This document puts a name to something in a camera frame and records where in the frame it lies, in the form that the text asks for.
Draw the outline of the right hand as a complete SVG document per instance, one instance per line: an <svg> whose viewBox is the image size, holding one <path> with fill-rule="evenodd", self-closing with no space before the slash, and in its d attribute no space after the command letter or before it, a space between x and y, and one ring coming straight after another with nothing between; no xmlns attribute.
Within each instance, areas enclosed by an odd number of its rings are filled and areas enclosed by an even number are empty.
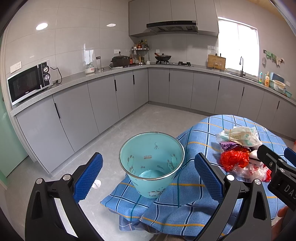
<svg viewBox="0 0 296 241"><path fill-rule="evenodd" d="M278 237L282 237L283 221L288 210L289 210L289 207L285 206L278 211L277 213L278 221L271 227L272 241L276 240Z"/></svg>

